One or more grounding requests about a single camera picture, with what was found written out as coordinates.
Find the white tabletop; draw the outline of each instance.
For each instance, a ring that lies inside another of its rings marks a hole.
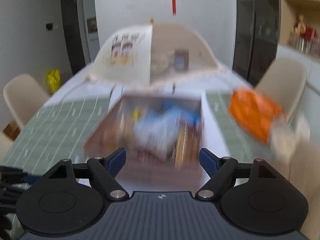
[[[176,84],[175,95],[182,96],[201,96],[202,99],[202,111],[204,120],[203,129],[203,142],[202,147],[207,148],[218,157],[228,156],[229,151],[226,146],[223,135],[220,131],[218,123],[211,112],[206,99],[206,91],[232,91],[238,86],[250,86],[243,78],[236,73],[232,72],[229,68],[225,67],[222,63],[218,63],[220,67],[223,67],[225,71],[215,74],[211,77],[198,77],[194,80],[189,80],[184,83]],[[91,82],[85,80],[88,69],[87,66],[82,71],[77,73],[68,82],[66,82],[45,104],[49,106],[60,103],[62,101],[81,100],[86,98],[94,98],[97,96],[109,96],[111,90],[112,95],[110,98],[109,109],[120,99],[121,93],[124,91],[132,91],[132,88],[116,86],[111,87],[106,82],[98,81]],[[165,87],[161,90],[161,94],[171,94],[172,87]],[[204,183],[208,180],[208,177],[204,176]],[[146,190],[143,185],[127,185],[125,181],[121,181],[121,185],[131,193],[132,190]]]

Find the metal screw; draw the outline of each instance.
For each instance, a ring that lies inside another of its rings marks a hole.
[[[214,193],[211,190],[204,189],[199,191],[198,195],[202,198],[210,198],[210,197],[213,197]]]
[[[117,189],[117,190],[111,191],[110,196],[114,198],[122,198],[125,196],[125,192],[123,190]]]

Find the orange cloth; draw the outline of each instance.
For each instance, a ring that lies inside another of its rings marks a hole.
[[[273,119],[283,116],[282,108],[270,98],[246,88],[235,90],[229,113],[243,129],[264,144],[268,143]]]

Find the chair backrest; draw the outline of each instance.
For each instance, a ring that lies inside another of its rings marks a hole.
[[[3,161],[5,155],[12,146],[13,141],[7,137],[3,132],[0,132],[0,162]]]
[[[289,181],[307,199],[309,212],[301,233],[310,240],[320,239],[320,148],[301,141],[292,157]]]
[[[256,89],[279,104],[287,115],[294,117],[307,81],[307,70],[299,62],[277,58],[269,67]]]
[[[9,81],[3,89],[3,94],[20,129],[49,99],[48,93],[29,74],[19,75]]]

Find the yellow package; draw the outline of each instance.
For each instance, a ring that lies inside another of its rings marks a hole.
[[[46,82],[51,93],[55,93],[61,87],[59,69],[50,70],[47,73]]]

